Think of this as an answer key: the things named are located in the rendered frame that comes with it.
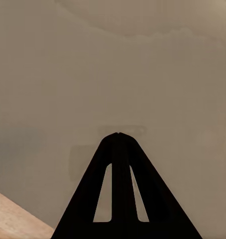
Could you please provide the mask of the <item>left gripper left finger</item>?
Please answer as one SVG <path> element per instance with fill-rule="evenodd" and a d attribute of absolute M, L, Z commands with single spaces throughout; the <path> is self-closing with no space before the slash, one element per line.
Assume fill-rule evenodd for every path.
<path fill-rule="evenodd" d="M 112 163 L 112 220 L 93 222 Z M 118 133 L 102 139 L 51 239 L 126 239 Z"/>

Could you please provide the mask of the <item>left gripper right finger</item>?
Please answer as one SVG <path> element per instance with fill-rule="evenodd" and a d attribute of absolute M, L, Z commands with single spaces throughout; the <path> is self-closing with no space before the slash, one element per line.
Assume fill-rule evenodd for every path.
<path fill-rule="evenodd" d="M 203 239 L 137 140 L 119 132 L 126 239 Z M 132 167 L 149 222 L 138 219 Z"/>

